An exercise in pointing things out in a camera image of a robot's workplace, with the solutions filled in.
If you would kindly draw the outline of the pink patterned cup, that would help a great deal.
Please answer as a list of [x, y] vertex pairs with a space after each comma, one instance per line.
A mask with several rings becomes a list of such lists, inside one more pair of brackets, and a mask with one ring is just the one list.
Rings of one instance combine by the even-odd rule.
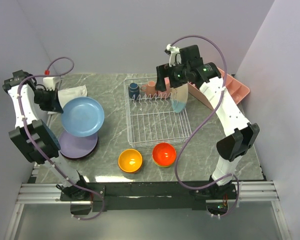
[[151, 80], [147, 84], [142, 85], [140, 90], [144, 92], [146, 96], [154, 96], [157, 94], [156, 82]]

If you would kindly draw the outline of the pink plastic cup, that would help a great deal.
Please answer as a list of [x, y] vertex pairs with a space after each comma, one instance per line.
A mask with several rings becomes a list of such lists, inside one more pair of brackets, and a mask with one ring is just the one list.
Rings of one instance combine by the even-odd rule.
[[169, 94], [171, 92], [170, 90], [170, 80], [168, 77], [165, 77], [164, 78], [164, 82], [165, 82], [165, 87], [166, 87], [166, 90], [165, 91], [158, 91], [158, 97], [160, 98], [163, 98], [163, 99], [166, 99], [169, 97]]

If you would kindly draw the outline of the cream and blue plate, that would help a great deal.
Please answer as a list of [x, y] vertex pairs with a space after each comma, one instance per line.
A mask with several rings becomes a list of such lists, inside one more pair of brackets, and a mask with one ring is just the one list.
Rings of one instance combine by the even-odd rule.
[[171, 105], [175, 113], [180, 113], [186, 107], [188, 93], [187, 83], [176, 88], [171, 88]]

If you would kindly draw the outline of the dark blue ceramic mug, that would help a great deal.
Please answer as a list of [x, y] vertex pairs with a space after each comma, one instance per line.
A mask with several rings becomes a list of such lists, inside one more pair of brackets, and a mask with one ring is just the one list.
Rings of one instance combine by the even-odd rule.
[[132, 100], [137, 100], [140, 95], [140, 87], [137, 83], [132, 82], [128, 86], [128, 96]]

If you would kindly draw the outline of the lavender plate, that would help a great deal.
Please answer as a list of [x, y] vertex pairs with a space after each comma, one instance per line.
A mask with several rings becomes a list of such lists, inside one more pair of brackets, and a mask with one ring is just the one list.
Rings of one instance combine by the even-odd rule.
[[91, 154], [98, 145], [98, 134], [78, 137], [63, 131], [59, 136], [60, 153], [67, 159], [80, 160]]

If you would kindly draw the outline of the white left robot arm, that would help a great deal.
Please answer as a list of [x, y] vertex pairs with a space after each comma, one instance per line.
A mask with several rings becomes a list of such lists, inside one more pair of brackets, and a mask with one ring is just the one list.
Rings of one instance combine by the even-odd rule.
[[57, 137], [39, 118], [36, 106], [42, 111], [62, 113], [58, 90], [37, 83], [32, 74], [18, 70], [4, 81], [3, 90], [10, 96], [15, 112], [15, 127], [8, 135], [30, 163], [49, 169], [59, 178], [56, 188], [72, 200], [84, 201], [90, 188], [83, 176], [61, 156]]

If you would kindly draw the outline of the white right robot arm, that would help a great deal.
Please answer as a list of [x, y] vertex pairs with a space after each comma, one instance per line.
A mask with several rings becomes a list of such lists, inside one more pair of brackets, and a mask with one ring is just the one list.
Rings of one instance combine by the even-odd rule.
[[171, 90], [194, 84], [223, 127], [225, 137], [216, 143], [219, 158], [208, 184], [210, 196], [221, 199], [227, 192], [225, 185], [232, 181], [239, 161], [254, 144], [260, 128], [240, 111], [226, 88], [226, 75], [214, 63], [204, 63], [197, 45], [178, 48], [168, 44], [165, 52], [169, 62], [156, 67], [155, 89], [166, 91], [165, 78], [169, 79]]

